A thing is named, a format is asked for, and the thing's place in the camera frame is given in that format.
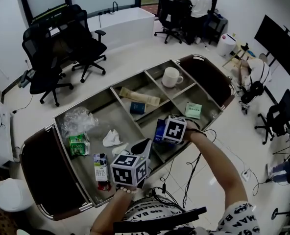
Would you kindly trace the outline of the steel compartment tray table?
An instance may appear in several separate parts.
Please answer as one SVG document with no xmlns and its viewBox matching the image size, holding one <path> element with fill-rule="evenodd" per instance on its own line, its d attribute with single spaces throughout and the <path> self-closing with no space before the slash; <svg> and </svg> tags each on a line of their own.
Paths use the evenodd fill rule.
<svg viewBox="0 0 290 235">
<path fill-rule="evenodd" d="M 184 80 L 173 88 L 162 84 L 167 67 L 176 68 Z M 119 95 L 122 87 L 160 98 L 158 106 L 146 104 L 142 115 L 131 114 L 131 102 Z M 115 193 L 98 190 L 95 179 L 95 153 L 104 153 L 110 164 L 112 148 L 104 147 L 103 138 L 115 129 L 123 143 L 154 138 L 158 119 L 170 115 L 184 116 L 187 102 L 202 106 L 201 118 L 196 122 L 207 129 L 234 99 L 236 89 L 231 80 L 205 57 L 192 54 L 179 60 L 169 60 L 107 87 L 78 103 L 87 108 L 99 121 L 87 135 L 90 154 L 71 156 L 67 139 L 61 134 L 65 112 L 55 116 L 54 122 L 27 139 L 20 154 L 20 162 L 31 195 L 47 218 L 58 221 L 92 207 L 106 204 Z"/>
</svg>

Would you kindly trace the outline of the white milk carton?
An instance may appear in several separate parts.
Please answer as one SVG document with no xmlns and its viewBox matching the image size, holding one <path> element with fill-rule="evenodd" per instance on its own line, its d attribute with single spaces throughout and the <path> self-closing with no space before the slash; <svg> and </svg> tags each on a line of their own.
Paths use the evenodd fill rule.
<svg viewBox="0 0 290 235">
<path fill-rule="evenodd" d="M 108 162 L 104 153 L 93 155 L 95 179 L 98 182 L 106 182 L 109 180 Z"/>
</svg>

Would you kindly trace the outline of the person's right forearm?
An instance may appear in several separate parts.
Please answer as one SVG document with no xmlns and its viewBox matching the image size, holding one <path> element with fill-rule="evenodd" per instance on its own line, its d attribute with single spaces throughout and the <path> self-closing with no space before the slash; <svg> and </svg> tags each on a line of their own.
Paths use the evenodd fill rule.
<svg viewBox="0 0 290 235">
<path fill-rule="evenodd" d="M 192 142 L 204 157 L 217 182 L 224 190 L 226 208 L 236 202 L 248 201 L 246 190 L 233 163 L 192 120 L 187 120 L 184 139 Z"/>
</svg>

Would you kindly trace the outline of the black stand base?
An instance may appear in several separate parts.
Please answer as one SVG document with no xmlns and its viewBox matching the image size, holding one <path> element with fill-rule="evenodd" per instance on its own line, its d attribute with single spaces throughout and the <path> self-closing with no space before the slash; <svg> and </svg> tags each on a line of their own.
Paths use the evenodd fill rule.
<svg viewBox="0 0 290 235">
<path fill-rule="evenodd" d="M 279 211 L 279 209 L 276 208 L 272 213 L 271 220 L 274 220 L 279 215 L 285 215 L 290 218 L 290 209 L 288 211 Z"/>
</svg>

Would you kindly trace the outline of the brown paper pouch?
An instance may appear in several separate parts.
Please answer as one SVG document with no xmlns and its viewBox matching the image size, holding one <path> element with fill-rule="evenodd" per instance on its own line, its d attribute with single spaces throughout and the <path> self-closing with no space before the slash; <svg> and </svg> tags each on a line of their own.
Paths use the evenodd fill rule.
<svg viewBox="0 0 290 235">
<path fill-rule="evenodd" d="M 126 87 L 121 88 L 119 95 L 125 98 L 132 99 L 134 101 L 149 104 L 152 106 L 158 106 L 160 104 L 159 97 L 134 92 Z"/>
</svg>

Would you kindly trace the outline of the small red packet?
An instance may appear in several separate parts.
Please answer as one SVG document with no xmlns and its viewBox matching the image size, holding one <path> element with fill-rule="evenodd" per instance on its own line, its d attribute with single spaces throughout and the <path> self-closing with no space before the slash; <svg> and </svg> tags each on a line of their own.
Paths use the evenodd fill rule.
<svg viewBox="0 0 290 235">
<path fill-rule="evenodd" d="M 98 190 L 102 190 L 102 191 L 110 191 L 111 190 L 111 182 L 110 181 L 99 181 L 98 182 L 98 186 L 97 186 Z"/>
</svg>

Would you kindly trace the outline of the large black screen on stand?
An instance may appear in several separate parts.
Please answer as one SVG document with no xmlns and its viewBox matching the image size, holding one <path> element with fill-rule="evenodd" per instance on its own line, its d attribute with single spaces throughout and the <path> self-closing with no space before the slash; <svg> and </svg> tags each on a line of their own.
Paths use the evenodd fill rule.
<svg viewBox="0 0 290 235">
<path fill-rule="evenodd" d="M 290 31 L 265 15 L 254 37 L 290 76 Z"/>
</svg>

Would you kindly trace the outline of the white rectangular counter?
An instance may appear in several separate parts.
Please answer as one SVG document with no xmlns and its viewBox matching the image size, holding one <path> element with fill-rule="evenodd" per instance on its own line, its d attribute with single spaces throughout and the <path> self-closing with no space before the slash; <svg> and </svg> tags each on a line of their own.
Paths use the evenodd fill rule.
<svg viewBox="0 0 290 235">
<path fill-rule="evenodd" d="M 107 46 L 107 50 L 113 50 L 150 39 L 153 36 L 154 20 L 152 13 L 136 7 L 91 17 L 87 22 L 94 38 L 98 37 L 97 30 L 106 33 L 101 37 L 101 42 Z"/>
</svg>

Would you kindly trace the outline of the person's white printed clothing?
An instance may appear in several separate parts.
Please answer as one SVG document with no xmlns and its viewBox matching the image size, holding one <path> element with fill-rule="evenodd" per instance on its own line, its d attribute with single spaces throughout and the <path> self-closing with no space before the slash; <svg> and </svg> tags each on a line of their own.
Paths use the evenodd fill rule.
<svg viewBox="0 0 290 235">
<path fill-rule="evenodd" d="M 122 221 L 136 223 L 179 216 L 182 212 L 179 208 L 171 206 L 171 203 L 167 198 L 163 198 L 163 202 L 160 203 L 154 197 L 131 202 Z M 163 229 L 161 223 L 153 227 L 158 229 L 157 235 L 260 235 L 260 227 L 252 208 L 253 206 L 246 201 L 232 204 L 225 209 L 215 230 L 194 227 L 190 221 L 171 229 Z"/>
</svg>

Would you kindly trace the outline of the pale white soft pouch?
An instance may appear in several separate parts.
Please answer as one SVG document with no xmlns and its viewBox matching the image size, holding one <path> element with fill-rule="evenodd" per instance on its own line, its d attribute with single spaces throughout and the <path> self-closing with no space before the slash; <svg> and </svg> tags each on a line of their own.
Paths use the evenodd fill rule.
<svg viewBox="0 0 290 235">
<path fill-rule="evenodd" d="M 123 145 L 120 145 L 118 147 L 115 147 L 112 150 L 112 155 L 115 158 L 116 156 L 123 154 L 123 155 L 129 155 L 130 152 L 126 150 L 126 148 L 129 146 L 129 143 L 125 143 Z"/>
</svg>

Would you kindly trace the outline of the person's left forearm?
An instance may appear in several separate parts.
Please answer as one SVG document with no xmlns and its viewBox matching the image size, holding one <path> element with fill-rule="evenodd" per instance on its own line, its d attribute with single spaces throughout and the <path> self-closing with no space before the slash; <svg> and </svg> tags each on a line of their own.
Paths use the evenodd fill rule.
<svg viewBox="0 0 290 235">
<path fill-rule="evenodd" d="M 134 194 L 119 189 L 95 219 L 90 235 L 114 235 L 114 223 L 122 221 Z"/>
</svg>

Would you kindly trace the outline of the blue foil packet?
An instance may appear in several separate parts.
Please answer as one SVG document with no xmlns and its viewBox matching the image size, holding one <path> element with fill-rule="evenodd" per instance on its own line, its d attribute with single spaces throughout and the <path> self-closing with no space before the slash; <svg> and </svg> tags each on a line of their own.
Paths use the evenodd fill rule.
<svg viewBox="0 0 290 235">
<path fill-rule="evenodd" d="M 164 128 L 165 128 L 165 120 L 158 119 L 156 131 L 155 131 L 155 135 L 154 135 L 154 142 L 157 142 L 157 143 L 165 142 L 162 140 Z"/>
</svg>

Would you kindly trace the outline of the black wheeled device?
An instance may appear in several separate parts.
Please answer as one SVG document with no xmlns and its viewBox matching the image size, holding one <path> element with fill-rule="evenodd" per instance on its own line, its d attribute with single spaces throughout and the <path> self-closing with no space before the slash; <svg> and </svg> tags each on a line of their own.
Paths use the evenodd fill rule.
<svg viewBox="0 0 290 235">
<path fill-rule="evenodd" d="M 249 103 L 263 94 L 264 85 L 260 81 L 256 81 L 250 83 L 250 88 L 248 90 L 244 86 L 241 86 L 241 89 L 243 92 L 241 96 L 242 112 L 244 115 L 247 115 Z"/>
</svg>

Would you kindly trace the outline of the white tissue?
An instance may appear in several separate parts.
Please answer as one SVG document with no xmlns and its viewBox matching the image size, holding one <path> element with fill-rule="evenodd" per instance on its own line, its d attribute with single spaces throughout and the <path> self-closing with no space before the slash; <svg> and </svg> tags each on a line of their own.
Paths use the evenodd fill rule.
<svg viewBox="0 0 290 235">
<path fill-rule="evenodd" d="M 112 147 L 122 144 L 122 142 L 120 141 L 119 133 L 115 129 L 110 130 L 104 137 L 102 144 L 104 147 Z"/>
</svg>

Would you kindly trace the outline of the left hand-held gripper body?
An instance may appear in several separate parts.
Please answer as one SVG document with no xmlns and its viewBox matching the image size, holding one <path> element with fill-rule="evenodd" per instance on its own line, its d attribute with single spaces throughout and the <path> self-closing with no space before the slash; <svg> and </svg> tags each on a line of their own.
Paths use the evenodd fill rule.
<svg viewBox="0 0 290 235">
<path fill-rule="evenodd" d="M 118 155 L 110 164 L 116 184 L 137 187 L 148 176 L 149 159 L 135 155 Z"/>
</svg>

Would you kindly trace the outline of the clear plastic bag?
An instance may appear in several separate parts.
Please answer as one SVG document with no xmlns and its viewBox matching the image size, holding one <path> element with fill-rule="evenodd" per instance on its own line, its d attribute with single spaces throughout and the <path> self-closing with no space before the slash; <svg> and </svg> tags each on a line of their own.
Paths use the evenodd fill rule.
<svg viewBox="0 0 290 235">
<path fill-rule="evenodd" d="M 99 121 L 85 107 L 77 107 L 67 111 L 61 123 L 61 134 L 64 138 L 78 136 L 97 127 Z"/>
</svg>

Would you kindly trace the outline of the pale green packet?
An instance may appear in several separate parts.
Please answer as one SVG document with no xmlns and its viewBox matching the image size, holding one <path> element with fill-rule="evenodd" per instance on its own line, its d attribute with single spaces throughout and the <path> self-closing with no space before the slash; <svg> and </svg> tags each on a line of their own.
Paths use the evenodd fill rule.
<svg viewBox="0 0 290 235">
<path fill-rule="evenodd" d="M 200 104 L 187 102 L 185 107 L 185 116 L 194 119 L 201 118 L 202 106 Z"/>
</svg>

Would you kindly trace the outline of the black mesh office chair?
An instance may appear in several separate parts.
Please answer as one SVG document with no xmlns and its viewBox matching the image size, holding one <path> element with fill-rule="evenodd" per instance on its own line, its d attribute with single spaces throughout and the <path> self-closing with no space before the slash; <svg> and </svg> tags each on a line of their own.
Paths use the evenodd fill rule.
<svg viewBox="0 0 290 235">
<path fill-rule="evenodd" d="M 101 41 L 101 37 L 106 33 L 103 30 L 96 30 L 98 39 L 92 36 L 86 10 L 77 4 L 65 7 L 57 21 L 57 28 L 66 43 L 68 57 L 78 63 L 72 67 L 72 71 L 77 67 L 84 68 L 81 83 L 85 82 L 84 76 L 90 66 L 101 70 L 102 75 L 106 74 L 105 69 L 96 63 L 97 60 L 107 59 L 104 54 L 107 46 Z"/>
<path fill-rule="evenodd" d="M 165 34 L 165 44 L 168 43 L 169 37 L 177 39 L 181 44 L 180 32 L 185 19 L 191 12 L 191 2 L 189 0 L 161 0 L 160 6 L 158 19 L 162 25 L 162 30 L 155 32 L 154 36 Z"/>
<path fill-rule="evenodd" d="M 55 106 L 59 106 L 56 89 L 68 87 L 73 89 L 71 83 L 60 83 L 66 75 L 58 63 L 58 59 L 53 54 L 53 46 L 49 29 L 37 24 L 33 24 L 23 33 L 22 47 L 27 54 L 34 71 L 30 78 L 25 71 L 21 81 L 29 81 L 31 95 L 42 94 L 40 103 L 44 103 L 45 97 L 52 93 Z"/>
<path fill-rule="evenodd" d="M 271 136 L 272 141 L 275 135 L 278 137 L 285 134 L 290 135 L 290 90 L 286 89 L 280 102 L 269 108 L 266 117 L 261 113 L 257 117 L 261 118 L 264 124 L 256 125 L 254 129 L 265 129 L 266 131 L 263 145 L 267 143 L 268 136 Z"/>
</svg>

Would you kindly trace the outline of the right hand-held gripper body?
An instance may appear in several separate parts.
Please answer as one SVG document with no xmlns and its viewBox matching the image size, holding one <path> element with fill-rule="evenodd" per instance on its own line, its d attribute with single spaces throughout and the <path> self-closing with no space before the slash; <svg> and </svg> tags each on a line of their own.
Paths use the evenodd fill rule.
<svg viewBox="0 0 290 235">
<path fill-rule="evenodd" d="M 182 142 L 186 131 L 185 119 L 176 116 L 168 116 L 165 120 L 165 128 L 162 140 L 165 142 L 179 144 Z"/>
</svg>

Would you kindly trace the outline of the small dark blue box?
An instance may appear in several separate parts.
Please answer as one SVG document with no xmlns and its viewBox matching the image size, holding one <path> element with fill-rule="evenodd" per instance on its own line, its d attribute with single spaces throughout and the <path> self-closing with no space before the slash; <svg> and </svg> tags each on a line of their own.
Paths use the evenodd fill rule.
<svg viewBox="0 0 290 235">
<path fill-rule="evenodd" d="M 146 112 L 146 104 L 141 102 L 131 102 L 130 113 L 142 115 Z"/>
</svg>

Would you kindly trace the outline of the green snack packet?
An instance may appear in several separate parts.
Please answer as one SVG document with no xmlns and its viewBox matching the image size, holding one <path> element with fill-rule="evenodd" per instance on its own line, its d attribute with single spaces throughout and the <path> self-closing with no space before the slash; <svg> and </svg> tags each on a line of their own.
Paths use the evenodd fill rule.
<svg viewBox="0 0 290 235">
<path fill-rule="evenodd" d="M 71 156 L 87 156 L 90 154 L 90 141 L 87 133 L 69 136 L 68 141 Z"/>
</svg>

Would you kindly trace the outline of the small yellow table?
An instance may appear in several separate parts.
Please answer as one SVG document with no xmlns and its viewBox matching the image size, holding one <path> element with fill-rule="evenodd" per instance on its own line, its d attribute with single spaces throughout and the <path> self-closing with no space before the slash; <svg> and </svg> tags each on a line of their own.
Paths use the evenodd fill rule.
<svg viewBox="0 0 290 235">
<path fill-rule="evenodd" d="M 256 58 L 256 55 L 250 50 L 249 44 L 237 44 L 238 50 L 232 55 L 232 57 L 226 61 L 222 67 L 224 68 L 228 63 L 232 62 L 233 60 L 237 60 L 238 64 L 241 64 L 241 60 L 245 58 L 246 61 L 249 59 Z"/>
</svg>

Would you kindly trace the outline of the white ceramic mug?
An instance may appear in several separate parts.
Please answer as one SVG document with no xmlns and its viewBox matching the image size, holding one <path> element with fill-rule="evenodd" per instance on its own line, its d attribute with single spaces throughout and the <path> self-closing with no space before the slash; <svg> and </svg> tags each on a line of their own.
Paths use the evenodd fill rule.
<svg viewBox="0 0 290 235">
<path fill-rule="evenodd" d="M 181 84 L 184 78 L 180 75 L 180 72 L 173 67 L 167 67 L 162 77 L 162 84 L 167 88 L 173 88 L 177 84 Z"/>
</svg>

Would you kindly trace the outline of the dark side table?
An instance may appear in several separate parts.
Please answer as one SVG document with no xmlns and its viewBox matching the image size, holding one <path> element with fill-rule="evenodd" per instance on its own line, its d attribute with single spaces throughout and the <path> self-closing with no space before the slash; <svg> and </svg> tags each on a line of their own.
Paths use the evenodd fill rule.
<svg viewBox="0 0 290 235">
<path fill-rule="evenodd" d="M 209 44 L 218 43 L 228 20 L 220 14 L 214 13 L 208 24 Z"/>
</svg>

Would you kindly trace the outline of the white lidded trash bin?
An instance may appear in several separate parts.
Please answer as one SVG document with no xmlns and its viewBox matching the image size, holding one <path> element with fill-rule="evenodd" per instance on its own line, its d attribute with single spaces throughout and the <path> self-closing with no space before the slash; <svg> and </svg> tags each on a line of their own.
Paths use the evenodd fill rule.
<svg viewBox="0 0 290 235">
<path fill-rule="evenodd" d="M 6 212 L 27 210 L 34 203 L 24 180 L 8 178 L 0 181 L 0 208 Z"/>
</svg>

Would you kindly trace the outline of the white cylindrical bin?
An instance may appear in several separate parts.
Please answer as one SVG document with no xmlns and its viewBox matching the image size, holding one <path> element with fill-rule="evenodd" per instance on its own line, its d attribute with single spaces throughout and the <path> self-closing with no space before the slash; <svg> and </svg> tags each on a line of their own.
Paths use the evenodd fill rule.
<svg viewBox="0 0 290 235">
<path fill-rule="evenodd" d="M 219 42 L 217 44 L 217 54 L 224 57 L 229 55 L 237 44 L 237 40 L 230 34 L 221 35 Z"/>
</svg>

